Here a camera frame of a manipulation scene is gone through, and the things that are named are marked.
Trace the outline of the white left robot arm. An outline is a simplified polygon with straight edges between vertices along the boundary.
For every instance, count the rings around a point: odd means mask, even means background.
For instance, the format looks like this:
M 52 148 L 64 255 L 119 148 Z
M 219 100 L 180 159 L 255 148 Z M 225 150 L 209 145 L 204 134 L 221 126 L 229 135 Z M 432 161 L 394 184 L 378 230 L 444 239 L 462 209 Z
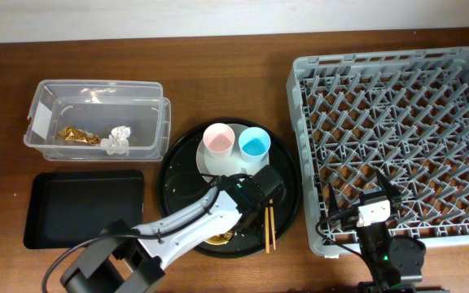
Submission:
M 206 239 L 248 228 L 285 183 L 269 165 L 254 175 L 213 176 L 196 202 L 164 219 L 128 227 L 109 225 L 77 249 L 64 271 L 68 292 L 153 292 L 176 259 Z

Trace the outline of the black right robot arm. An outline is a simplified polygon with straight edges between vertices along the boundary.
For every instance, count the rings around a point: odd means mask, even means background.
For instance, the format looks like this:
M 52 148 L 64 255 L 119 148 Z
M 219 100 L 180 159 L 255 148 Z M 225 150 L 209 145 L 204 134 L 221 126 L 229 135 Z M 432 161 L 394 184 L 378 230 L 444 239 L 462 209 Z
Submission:
M 358 283 L 358 292 L 415 292 L 414 284 L 423 279 L 426 246 L 413 237 L 391 235 L 388 222 L 401 206 L 402 194 L 379 170 L 375 175 L 379 188 L 361 192 L 359 202 L 346 209 L 339 208 L 335 190 L 328 186 L 326 221 L 357 234 L 357 255 L 372 277 L 370 282 Z

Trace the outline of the food scraps with rice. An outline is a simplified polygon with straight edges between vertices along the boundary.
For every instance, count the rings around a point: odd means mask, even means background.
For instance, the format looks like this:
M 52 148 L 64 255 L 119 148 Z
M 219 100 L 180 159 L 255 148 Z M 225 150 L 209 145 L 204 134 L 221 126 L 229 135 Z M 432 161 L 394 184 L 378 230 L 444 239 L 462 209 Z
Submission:
M 213 242 L 224 242 L 230 241 L 233 238 L 234 233 L 232 231 L 228 231 L 224 234 L 218 234 L 210 238 Z

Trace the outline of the white napkin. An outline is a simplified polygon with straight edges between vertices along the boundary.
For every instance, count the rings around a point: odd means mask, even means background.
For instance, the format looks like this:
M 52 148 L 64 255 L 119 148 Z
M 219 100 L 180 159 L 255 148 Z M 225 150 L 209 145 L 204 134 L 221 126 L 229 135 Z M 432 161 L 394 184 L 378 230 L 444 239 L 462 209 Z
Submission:
M 130 127 L 117 126 L 108 135 L 108 138 L 102 138 L 99 146 L 109 155 L 128 155 L 129 154 L 129 136 Z

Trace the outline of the yellow bowl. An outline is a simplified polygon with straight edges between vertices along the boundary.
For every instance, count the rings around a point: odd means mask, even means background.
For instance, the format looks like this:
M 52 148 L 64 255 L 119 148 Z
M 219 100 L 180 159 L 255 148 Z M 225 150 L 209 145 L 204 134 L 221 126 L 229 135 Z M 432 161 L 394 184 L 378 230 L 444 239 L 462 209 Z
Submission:
M 209 245 L 219 246 L 227 244 L 234 237 L 233 231 L 227 231 L 224 234 L 217 234 L 211 238 L 207 238 L 204 241 Z

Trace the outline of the pink cup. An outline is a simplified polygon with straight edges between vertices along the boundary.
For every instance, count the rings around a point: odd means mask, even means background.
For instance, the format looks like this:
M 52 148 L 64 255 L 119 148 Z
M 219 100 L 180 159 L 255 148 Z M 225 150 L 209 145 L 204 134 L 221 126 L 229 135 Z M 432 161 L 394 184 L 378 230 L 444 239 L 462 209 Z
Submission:
M 215 123 L 206 128 L 203 141 L 208 153 L 214 159 L 225 159 L 233 150 L 235 133 L 229 125 Z

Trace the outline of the brown snack wrapper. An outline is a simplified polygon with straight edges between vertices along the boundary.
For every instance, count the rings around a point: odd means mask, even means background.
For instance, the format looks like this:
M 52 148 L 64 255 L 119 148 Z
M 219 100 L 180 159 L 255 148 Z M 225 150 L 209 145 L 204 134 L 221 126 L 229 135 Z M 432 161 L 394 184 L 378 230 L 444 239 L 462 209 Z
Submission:
M 80 142 L 89 145 L 99 145 L 101 143 L 101 138 L 96 134 L 72 126 L 61 129 L 57 133 L 57 137 L 65 142 Z

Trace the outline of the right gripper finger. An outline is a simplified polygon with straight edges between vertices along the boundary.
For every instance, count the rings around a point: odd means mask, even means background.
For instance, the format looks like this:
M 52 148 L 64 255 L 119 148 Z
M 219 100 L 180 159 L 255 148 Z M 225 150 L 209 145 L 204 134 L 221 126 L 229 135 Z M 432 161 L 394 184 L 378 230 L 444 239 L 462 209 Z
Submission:
M 375 170 L 376 179 L 388 199 L 399 199 L 400 191 L 378 170 Z
M 333 216 L 337 212 L 340 211 L 339 204 L 337 198 L 335 196 L 335 190 L 331 183 L 328 183 L 328 190 L 329 190 L 329 207 L 328 207 L 328 215 Z

